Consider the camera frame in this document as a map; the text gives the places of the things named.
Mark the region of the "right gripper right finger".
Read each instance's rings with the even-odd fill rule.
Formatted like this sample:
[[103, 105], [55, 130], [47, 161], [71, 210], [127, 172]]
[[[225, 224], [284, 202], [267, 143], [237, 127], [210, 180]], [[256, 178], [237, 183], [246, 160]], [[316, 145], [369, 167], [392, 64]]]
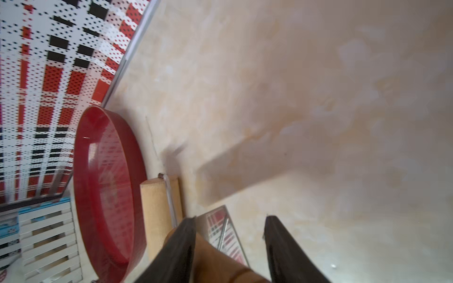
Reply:
[[277, 216], [266, 217], [264, 239], [274, 283], [328, 283]]

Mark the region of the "wooden rolling pin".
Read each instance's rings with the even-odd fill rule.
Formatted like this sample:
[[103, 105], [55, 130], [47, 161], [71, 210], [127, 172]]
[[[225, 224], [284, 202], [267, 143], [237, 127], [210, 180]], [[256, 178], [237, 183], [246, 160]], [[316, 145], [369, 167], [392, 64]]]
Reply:
[[[175, 178], [160, 175], [140, 185], [147, 250], [151, 263], [185, 219]], [[189, 283], [266, 283], [268, 280], [214, 248], [197, 232]]]

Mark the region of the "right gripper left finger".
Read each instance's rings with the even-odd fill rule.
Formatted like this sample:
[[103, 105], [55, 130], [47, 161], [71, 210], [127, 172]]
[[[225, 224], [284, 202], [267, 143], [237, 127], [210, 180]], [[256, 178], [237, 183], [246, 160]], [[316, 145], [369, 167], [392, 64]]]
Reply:
[[185, 218], [136, 282], [190, 282], [196, 235], [195, 218]]

